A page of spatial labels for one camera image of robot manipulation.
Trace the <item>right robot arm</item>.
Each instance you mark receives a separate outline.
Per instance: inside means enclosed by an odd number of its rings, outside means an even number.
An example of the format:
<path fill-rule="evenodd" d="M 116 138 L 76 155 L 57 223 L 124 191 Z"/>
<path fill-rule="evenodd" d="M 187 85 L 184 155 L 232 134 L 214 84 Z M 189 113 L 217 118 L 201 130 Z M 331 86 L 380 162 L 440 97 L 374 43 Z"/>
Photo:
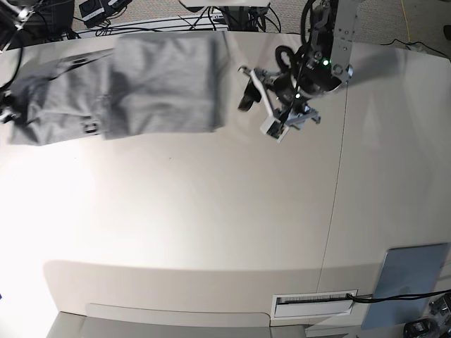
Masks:
<path fill-rule="evenodd" d="M 1 85 L 1 123 L 18 119 L 17 115 L 11 111 L 12 96 L 9 89 L 18 76 L 23 60 L 24 42 L 19 32 L 35 13 L 39 3 L 40 1 L 1 0 L 1 53 L 7 51 L 15 40 L 19 48 L 13 74 L 9 81 Z"/>

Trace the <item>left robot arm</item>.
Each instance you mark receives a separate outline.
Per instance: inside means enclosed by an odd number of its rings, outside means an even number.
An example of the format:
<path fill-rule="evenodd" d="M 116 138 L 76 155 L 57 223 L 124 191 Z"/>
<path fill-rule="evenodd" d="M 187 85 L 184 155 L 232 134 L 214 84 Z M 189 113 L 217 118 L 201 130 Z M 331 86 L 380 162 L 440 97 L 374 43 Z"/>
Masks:
<path fill-rule="evenodd" d="M 300 20 L 301 46 L 275 50 L 277 71 L 242 66 L 249 78 L 240 111 L 263 103 L 268 117 L 264 132 L 279 137 L 307 120 L 321 122 L 309 101 L 335 91 L 353 76 L 350 64 L 358 1 L 308 1 Z"/>

